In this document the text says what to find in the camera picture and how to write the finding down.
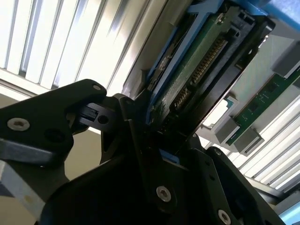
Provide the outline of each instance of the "green circuit board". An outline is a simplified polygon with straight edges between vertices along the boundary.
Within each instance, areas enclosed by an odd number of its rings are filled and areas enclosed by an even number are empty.
[[[232,145],[254,121],[291,85],[300,77],[300,67],[287,79],[274,74],[261,88],[256,96],[233,119],[240,126],[239,130],[226,142]]]
[[[154,121],[156,121],[157,118],[162,118],[164,115],[167,115],[174,101],[176,102],[176,108],[182,106],[185,100],[184,98],[188,97],[188,91],[185,91],[184,88],[185,83],[189,79],[193,79],[195,69],[199,66],[201,60],[205,58],[207,52],[211,50],[210,47],[216,43],[218,45],[223,44],[220,39],[221,35],[228,31],[231,20],[236,16],[238,10],[237,7],[230,8],[222,23],[218,23],[218,15],[213,15],[206,21],[178,65],[176,72],[167,85],[166,91],[154,105],[154,109],[151,112],[151,117]],[[198,82],[200,79],[201,77],[195,76],[195,82]]]

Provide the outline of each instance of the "silver screw head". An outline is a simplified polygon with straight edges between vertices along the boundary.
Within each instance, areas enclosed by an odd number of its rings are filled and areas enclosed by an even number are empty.
[[[101,88],[98,85],[94,85],[93,88],[96,90],[101,90]]]
[[[165,203],[168,203],[171,200],[171,193],[165,186],[157,187],[156,194]]]
[[[216,24],[224,23],[224,13],[220,13],[220,15],[216,19]]]
[[[215,152],[216,152],[216,154],[217,154],[218,156],[221,155],[221,152],[220,152],[219,150],[215,149]]]
[[[12,118],[7,121],[7,126],[14,131],[25,131],[30,127],[30,123],[23,118]]]
[[[229,215],[224,211],[224,210],[218,210],[217,212],[220,220],[226,224],[226,225],[230,225],[231,224],[231,219],[229,217]]]

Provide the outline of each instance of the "white louvered panel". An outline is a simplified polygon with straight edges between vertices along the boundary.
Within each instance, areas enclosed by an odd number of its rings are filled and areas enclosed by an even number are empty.
[[[282,171],[285,171],[298,161],[300,161],[300,142],[291,147],[291,149],[280,159],[263,170],[255,179],[261,183],[268,184],[279,176]]]
[[[93,79],[102,86],[106,87],[110,76],[101,73],[101,68],[98,66],[102,60],[106,61],[106,54],[111,50],[108,46],[109,31],[115,15],[118,11],[121,0],[107,1],[103,13],[101,15],[99,24],[97,25],[95,36],[86,54],[78,80],[86,78]]]
[[[298,174],[300,174],[300,162],[297,165],[293,166],[290,170],[285,172],[278,179],[273,181],[270,184],[270,187],[275,188],[277,190],[283,190],[285,188],[285,185],[288,182],[291,182],[292,179],[295,178]]]
[[[81,0],[79,2],[78,9],[81,11],[77,11],[78,18],[72,25],[56,75],[59,87],[71,84],[76,80],[101,3],[100,0]]]
[[[33,0],[17,1],[7,70],[19,74]]]
[[[136,32],[132,38],[130,46],[124,54],[122,63],[117,68],[114,74],[114,79],[111,82],[107,90],[107,95],[112,96],[115,93],[121,93],[123,89],[123,84],[139,55],[143,44],[145,43],[160,11],[165,5],[166,0],[151,0],[148,4],[147,9],[144,12],[140,25],[136,29]]]
[[[65,0],[62,3],[40,82],[45,88],[51,89],[53,85],[61,55],[75,15],[77,3],[78,0]]]
[[[234,161],[233,164],[239,168],[244,163],[254,156],[277,132],[280,132],[285,124],[293,118],[298,112],[300,112],[300,97],[295,99],[280,115],[278,115],[263,131],[260,135],[265,140],[260,146],[256,148],[248,157],[240,155]]]
[[[0,69],[0,79],[12,83],[13,85],[16,85],[25,90],[28,90],[36,95],[40,95],[48,91],[48,89],[36,83],[30,82],[21,76],[14,75],[4,69]]]
[[[5,68],[14,21],[15,0],[3,0],[0,6],[0,68]]]
[[[276,156],[281,154],[287,149],[294,141],[300,137],[300,118],[298,118],[286,132],[283,134],[285,138],[281,140],[280,137],[273,143],[266,146],[261,152],[259,152],[252,160],[257,160],[257,163],[249,169],[245,175],[252,177],[262,170],[269,162],[271,162]]]
[[[30,53],[32,50],[33,39],[36,33],[38,18],[41,11],[43,0],[33,0],[30,20],[27,28],[25,46],[22,54],[20,71],[26,73],[28,68],[28,62],[30,58]]]
[[[248,172],[254,167],[263,157],[265,157],[269,152],[271,152],[274,148],[281,146],[281,148],[287,147],[287,141],[290,141],[288,137],[293,131],[299,126],[300,120],[291,121],[280,133],[276,136],[276,138],[272,138],[269,142],[267,142],[263,148],[244,166],[241,168],[242,174],[248,174],[248,176],[252,177],[255,172]]]
[[[140,13],[145,3],[146,0],[129,0],[118,24],[118,28],[114,32],[111,31],[106,43],[103,43],[105,45],[104,54],[99,56],[97,63],[99,72],[94,74],[95,80],[99,81],[101,85],[107,87],[124,47],[126,47],[126,43],[134,32],[135,25],[140,18]]]
[[[43,0],[42,3],[26,72],[26,79],[34,83],[39,83],[43,72],[60,3],[60,0]]]

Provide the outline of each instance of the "circuit board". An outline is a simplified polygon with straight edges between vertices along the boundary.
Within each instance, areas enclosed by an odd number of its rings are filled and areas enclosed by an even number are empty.
[[[239,130],[226,142],[232,145],[255,120],[297,79],[300,77],[300,67],[287,79],[274,74],[261,88],[256,96],[233,119],[240,126]]]
[[[186,82],[190,79],[197,84],[205,75],[207,68],[227,44],[221,36],[228,31],[238,10],[238,7],[230,8],[222,22],[219,21],[219,15],[211,16],[206,21],[172,76],[165,93],[154,106],[151,112],[154,123],[161,123],[170,109],[179,110],[184,105],[189,95],[185,88]]]

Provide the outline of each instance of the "black mounting hole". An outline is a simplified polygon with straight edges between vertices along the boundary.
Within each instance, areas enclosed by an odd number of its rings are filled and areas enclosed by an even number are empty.
[[[24,127],[24,123],[23,123],[22,121],[15,121],[15,122],[14,122],[14,125],[15,125],[16,127],[19,127],[19,128]]]
[[[66,139],[64,133],[55,128],[47,129],[44,135],[45,138],[54,143],[61,143]]]
[[[161,190],[160,193],[162,194],[163,197],[168,197],[168,194],[165,190]]]
[[[101,115],[101,116],[98,117],[98,122],[100,124],[104,125],[104,124],[108,123],[108,117],[104,116],[104,115]]]

